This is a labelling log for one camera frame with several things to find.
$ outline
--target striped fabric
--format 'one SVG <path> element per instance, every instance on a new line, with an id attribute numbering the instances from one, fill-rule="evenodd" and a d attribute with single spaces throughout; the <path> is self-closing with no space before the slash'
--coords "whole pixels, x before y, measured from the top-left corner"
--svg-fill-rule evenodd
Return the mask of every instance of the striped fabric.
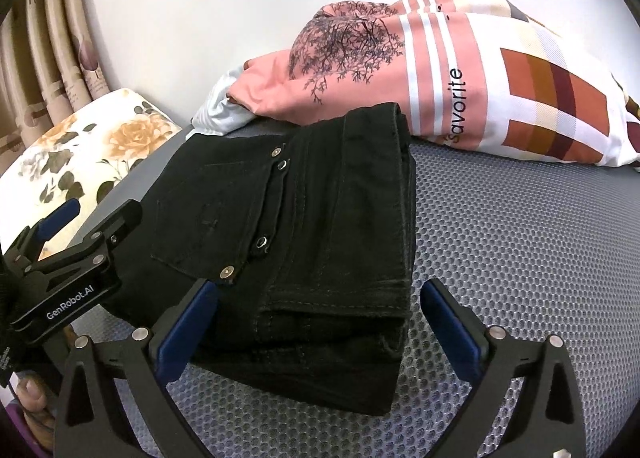
<path id="1" fill-rule="evenodd" d="M 412 134 L 524 160 L 640 160 L 640 115 L 609 70 L 508 0 L 343 1 L 227 96 L 299 124 L 398 102 Z"/>

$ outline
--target snap button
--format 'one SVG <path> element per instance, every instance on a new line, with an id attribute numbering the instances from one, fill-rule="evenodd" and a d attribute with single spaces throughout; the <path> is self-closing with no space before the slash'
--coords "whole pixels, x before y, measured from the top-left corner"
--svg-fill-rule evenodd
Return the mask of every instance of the snap button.
<path id="1" fill-rule="evenodd" d="M 222 272 L 220 272 L 220 279 L 227 279 L 229 277 L 231 277 L 231 275 L 233 274 L 235 268 L 231 265 L 229 266 L 225 266 L 225 268 L 222 269 Z"/>

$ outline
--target metal button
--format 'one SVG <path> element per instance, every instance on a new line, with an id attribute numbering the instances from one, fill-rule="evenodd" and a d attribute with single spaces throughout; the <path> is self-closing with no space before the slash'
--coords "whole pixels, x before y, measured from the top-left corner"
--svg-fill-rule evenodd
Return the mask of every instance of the metal button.
<path id="1" fill-rule="evenodd" d="M 87 337 L 86 335 L 80 335 L 78 339 L 76 339 L 76 342 L 74 342 L 74 346 L 80 350 L 84 348 L 88 343 L 89 337 Z"/>
<path id="2" fill-rule="evenodd" d="M 564 345 L 564 341 L 557 335 L 551 335 L 549 337 L 549 343 L 556 348 L 562 348 L 562 345 Z"/>
<path id="3" fill-rule="evenodd" d="M 504 328 L 501 326 L 491 326 L 491 328 L 489 328 L 489 335 L 500 341 L 507 336 L 507 332 L 504 331 Z"/>
<path id="4" fill-rule="evenodd" d="M 143 341 L 149 336 L 149 330 L 146 328 L 136 328 L 131 334 L 131 338 L 135 341 Z"/>
<path id="5" fill-rule="evenodd" d="M 233 275 L 235 268 L 231 265 L 229 266 L 225 266 L 225 268 L 222 269 L 222 272 L 220 272 L 220 279 L 228 279 Z"/>

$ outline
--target fingernail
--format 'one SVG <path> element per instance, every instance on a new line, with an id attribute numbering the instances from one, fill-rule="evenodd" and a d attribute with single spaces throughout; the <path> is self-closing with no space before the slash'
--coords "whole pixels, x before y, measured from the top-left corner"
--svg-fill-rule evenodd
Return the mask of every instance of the fingernail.
<path id="1" fill-rule="evenodd" d="M 36 381 L 33 380 L 33 378 L 27 380 L 25 389 L 27 390 L 27 393 L 29 393 L 29 396 L 31 396 L 31 398 L 33 398 L 34 400 L 37 400 L 42 396 L 42 390 L 36 384 Z"/>

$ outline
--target folded black pants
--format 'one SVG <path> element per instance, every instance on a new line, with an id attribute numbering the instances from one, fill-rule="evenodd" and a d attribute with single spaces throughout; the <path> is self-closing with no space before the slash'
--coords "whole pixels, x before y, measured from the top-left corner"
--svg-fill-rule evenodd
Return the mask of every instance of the folded black pants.
<path id="1" fill-rule="evenodd" d="M 196 278 L 220 302 L 194 363 L 290 398 L 388 412 L 415 253 L 415 165 L 397 104 L 285 136 L 195 135 L 114 252 L 105 303 L 151 326 Z"/>

